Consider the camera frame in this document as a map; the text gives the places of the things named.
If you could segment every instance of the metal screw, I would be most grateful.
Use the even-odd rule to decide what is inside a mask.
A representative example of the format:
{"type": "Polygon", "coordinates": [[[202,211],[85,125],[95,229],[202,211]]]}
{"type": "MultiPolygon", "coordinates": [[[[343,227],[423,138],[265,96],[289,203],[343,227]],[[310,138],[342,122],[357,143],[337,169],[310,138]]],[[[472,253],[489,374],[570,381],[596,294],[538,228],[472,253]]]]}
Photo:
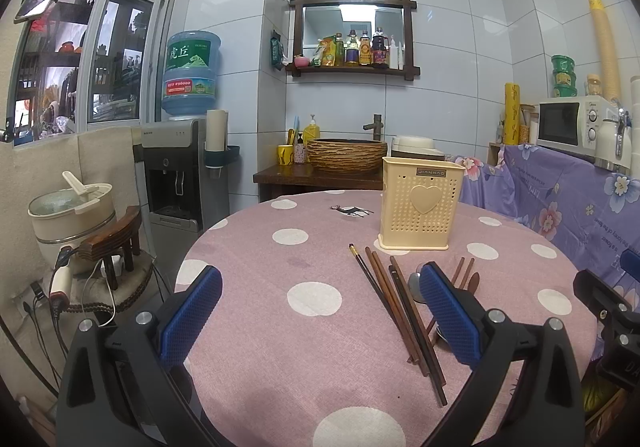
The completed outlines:
{"type": "Polygon", "coordinates": [[[500,310],[489,310],[488,316],[489,316],[489,320],[495,323],[504,322],[504,319],[506,318],[504,313],[501,312],[500,310]]]}
{"type": "Polygon", "coordinates": [[[152,318],[151,312],[140,312],[136,315],[136,322],[138,324],[149,324],[152,318]]]}
{"type": "Polygon", "coordinates": [[[552,317],[551,319],[549,319],[549,326],[551,326],[552,330],[561,330],[562,329],[562,321],[556,317],[552,317]]]}
{"type": "Polygon", "coordinates": [[[93,325],[94,325],[94,322],[91,319],[84,319],[80,321],[80,324],[78,325],[78,329],[81,332],[86,332],[93,325]]]}

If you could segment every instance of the purple tablecloth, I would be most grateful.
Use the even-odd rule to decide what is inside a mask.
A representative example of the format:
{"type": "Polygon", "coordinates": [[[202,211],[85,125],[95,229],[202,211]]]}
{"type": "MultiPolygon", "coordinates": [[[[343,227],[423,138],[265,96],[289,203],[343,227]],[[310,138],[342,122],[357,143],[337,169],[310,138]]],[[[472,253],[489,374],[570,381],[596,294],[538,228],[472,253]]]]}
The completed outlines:
{"type": "MultiPolygon", "coordinates": [[[[638,180],[528,144],[504,146],[497,167],[477,158],[456,160],[467,167],[461,201],[516,218],[562,250],[577,270],[596,273],[636,310],[640,287],[620,268],[620,253],[640,250],[638,180]]],[[[594,357],[601,354],[598,340],[594,357]]]]}
{"type": "MultiPolygon", "coordinates": [[[[176,290],[205,264],[224,284],[188,364],[207,416],[239,447],[417,447],[446,413],[348,249],[376,250],[381,200],[376,191],[282,197],[233,214],[188,253],[176,290]]],[[[449,250],[402,252],[405,276],[434,260],[451,277],[460,257],[475,257],[482,305],[525,323],[561,316],[583,374],[596,320],[573,295],[574,265],[545,236],[460,203],[449,250]]],[[[451,404],[470,370],[436,353],[451,404]]],[[[479,439],[497,428],[519,369],[479,439]]]]}

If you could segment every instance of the yellow mug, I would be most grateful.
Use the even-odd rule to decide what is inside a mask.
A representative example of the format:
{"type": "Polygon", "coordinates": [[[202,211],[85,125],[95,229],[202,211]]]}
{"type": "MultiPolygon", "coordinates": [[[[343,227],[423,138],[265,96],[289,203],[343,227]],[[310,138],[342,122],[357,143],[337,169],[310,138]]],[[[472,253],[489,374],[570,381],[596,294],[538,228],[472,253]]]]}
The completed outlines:
{"type": "Polygon", "coordinates": [[[293,164],[293,146],[278,146],[278,165],[290,166],[293,164]]]}

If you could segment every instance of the cream plastic utensil holder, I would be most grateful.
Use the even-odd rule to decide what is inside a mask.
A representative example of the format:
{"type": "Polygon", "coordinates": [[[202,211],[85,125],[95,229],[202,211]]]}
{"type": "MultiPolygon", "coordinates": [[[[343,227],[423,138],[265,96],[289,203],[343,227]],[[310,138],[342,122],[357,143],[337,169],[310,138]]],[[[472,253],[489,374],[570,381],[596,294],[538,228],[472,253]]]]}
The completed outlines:
{"type": "Polygon", "coordinates": [[[447,250],[465,168],[385,156],[378,242],[388,250],[447,250]]]}

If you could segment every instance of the polka dot tablecloth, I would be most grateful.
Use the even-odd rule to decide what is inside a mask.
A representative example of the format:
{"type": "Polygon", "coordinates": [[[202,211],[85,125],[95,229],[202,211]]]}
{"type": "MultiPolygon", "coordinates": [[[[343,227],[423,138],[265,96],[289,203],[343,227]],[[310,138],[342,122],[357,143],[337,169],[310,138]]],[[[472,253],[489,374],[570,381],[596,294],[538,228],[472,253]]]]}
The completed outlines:
{"type": "MultiPolygon", "coordinates": [[[[188,253],[176,290],[206,264],[223,276],[190,372],[207,416],[239,447],[415,447],[446,413],[431,382],[407,364],[400,334],[348,249],[354,243],[364,256],[378,246],[381,200],[376,191],[282,197],[221,221],[188,253]]],[[[378,253],[388,262],[388,252],[378,253]]],[[[573,295],[574,266],[543,236],[461,203],[449,250],[394,255],[405,276],[433,260],[450,278],[461,256],[474,257],[479,302],[523,323],[561,316],[584,373],[596,319],[573,295]]],[[[436,353],[451,404],[470,370],[437,345],[436,353]]],[[[512,364],[478,440],[496,430],[520,367],[512,364]]]]}

